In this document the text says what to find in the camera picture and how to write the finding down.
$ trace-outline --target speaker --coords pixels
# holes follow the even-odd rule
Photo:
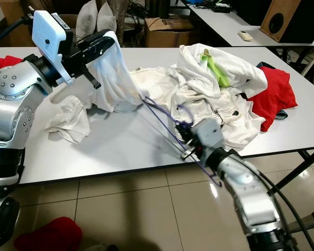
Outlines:
[[[234,0],[232,6],[237,15],[249,25],[259,26],[262,24],[272,0]]]
[[[272,0],[260,30],[284,43],[314,41],[314,0]]]

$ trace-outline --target remote control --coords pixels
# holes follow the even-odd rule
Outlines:
[[[251,41],[252,40],[252,36],[250,36],[246,31],[241,30],[239,32],[239,35],[241,36],[241,38],[243,38],[244,41]]]

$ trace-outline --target cardboard box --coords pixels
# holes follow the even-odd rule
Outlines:
[[[146,47],[179,47],[198,43],[198,31],[187,19],[145,19]]]

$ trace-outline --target white table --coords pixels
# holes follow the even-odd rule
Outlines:
[[[278,43],[263,33],[259,26],[249,25],[235,12],[217,13],[211,9],[198,9],[187,5],[199,18],[210,26],[232,47],[314,47],[313,43]],[[244,30],[253,40],[244,41],[238,33]]]
[[[290,84],[299,104],[288,109],[288,118],[275,121],[239,153],[260,156],[314,148],[314,86],[266,48],[221,48],[257,65],[260,61],[290,73]],[[0,57],[23,58],[36,48],[0,48]],[[176,48],[125,48],[128,69],[169,66],[176,62]],[[132,113],[94,110],[91,134],[81,144],[72,144],[57,134],[49,135],[45,123],[57,112],[46,98],[36,111],[26,146],[25,170],[20,183],[125,172],[180,164],[179,151],[171,137],[146,107]],[[158,113],[170,127],[167,118]]]

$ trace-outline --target white jacket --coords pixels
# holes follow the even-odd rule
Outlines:
[[[211,56],[214,66],[203,60],[204,50]],[[213,69],[218,68],[220,75]],[[194,116],[194,124],[203,118],[212,117],[222,127],[225,144],[242,148],[260,131],[265,119],[251,112],[252,103],[248,98],[267,88],[264,73],[234,55],[203,44],[180,46],[177,64],[169,68],[139,69],[131,72],[138,89],[148,92],[151,99],[167,108],[178,120],[190,122],[185,110],[177,105],[185,105]],[[219,79],[229,85],[220,88]]]

